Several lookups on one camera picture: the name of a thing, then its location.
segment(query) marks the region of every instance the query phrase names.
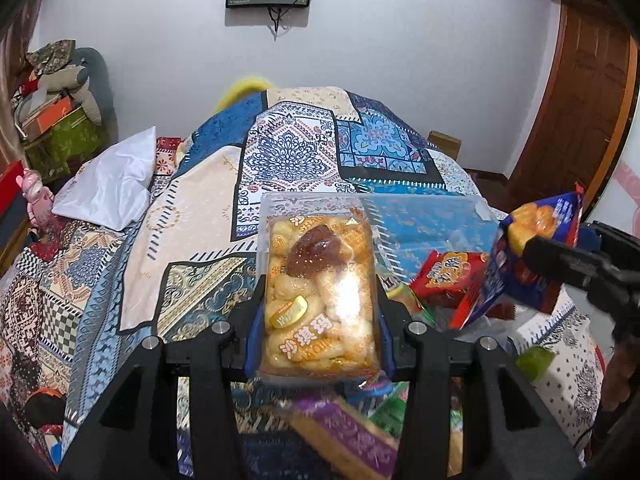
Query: pink curtain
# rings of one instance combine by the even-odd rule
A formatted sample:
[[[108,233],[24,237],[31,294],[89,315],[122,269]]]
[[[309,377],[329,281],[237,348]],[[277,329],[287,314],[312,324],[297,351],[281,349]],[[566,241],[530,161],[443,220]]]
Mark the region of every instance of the pink curtain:
[[[28,0],[0,41],[0,173],[14,160],[24,158],[14,126],[11,97],[29,75],[26,54],[42,0]]]

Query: wooden door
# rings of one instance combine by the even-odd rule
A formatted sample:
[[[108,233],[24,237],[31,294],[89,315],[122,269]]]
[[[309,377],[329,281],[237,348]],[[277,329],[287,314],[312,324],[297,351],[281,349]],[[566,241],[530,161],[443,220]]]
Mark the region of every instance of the wooden door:
[[[510,179],[509,191],[518,202],[571,191],[575,182],[585,189],[593,183],[593,197],[593,186],[597,189],[606,174],[599,171],[605,155],[610,153],[610,164],[622,139],[636,59],[629,33],[606,9],[583,2],[562,5],[545,96]]]

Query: sachima pastry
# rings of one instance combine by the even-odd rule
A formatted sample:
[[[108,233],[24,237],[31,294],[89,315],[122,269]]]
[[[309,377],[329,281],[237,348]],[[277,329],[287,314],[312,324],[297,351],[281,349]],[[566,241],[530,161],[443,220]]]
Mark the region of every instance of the sachima pastry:
[[[272,218],[268,232],[261,373],[375,375],[375,273],[364,215]]]

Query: white wall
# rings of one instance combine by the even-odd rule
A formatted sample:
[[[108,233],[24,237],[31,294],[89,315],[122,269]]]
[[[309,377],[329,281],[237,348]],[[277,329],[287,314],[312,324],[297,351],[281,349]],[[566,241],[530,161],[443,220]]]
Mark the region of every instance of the white wall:
[[[42,44],[75,38],[103,54],[120,138],[153,124],[184,137],[229,85],[260,75],[379,99],[421,133],[462,139],[461,165],[503,172],[539,105],[553,9],[551,0],[312,0],[274,41],[266,10],[225,11],[225,0],[44,0],[38,33]]]
[[[549,81],[549,75],[551,73],[551,65],[554,62],[554,54],[556,52],[556,43],[558,42],[558,28],[560,27],[560,3],[561,0],[551,0],[549,6],[548,25],[546,28],[546,41],[542,56],[542,62],[540,63],[540,72],[538,73],[538,81],[536,83],[533,97],[529,104],[529,110],[527,115],[522,121],[522,127],[520,133],[517,135],[515,146],[511,157],[507,162],[504,169],[504,174],[509,177],[513,173],[520,154],[524,149],[524,145],[529,139],[529,134],[533,128],[533,123],[536,121],[538,110],[540,109],[540,103],[545,95],[546,83]]]

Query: white pillow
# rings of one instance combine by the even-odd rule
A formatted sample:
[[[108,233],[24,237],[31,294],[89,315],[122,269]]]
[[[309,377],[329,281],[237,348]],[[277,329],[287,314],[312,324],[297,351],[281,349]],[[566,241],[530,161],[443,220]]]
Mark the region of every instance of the white pillow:
[[[156,127],[135,134],[82,165],[56,195],[53,212],[122,231],[149,206]]]

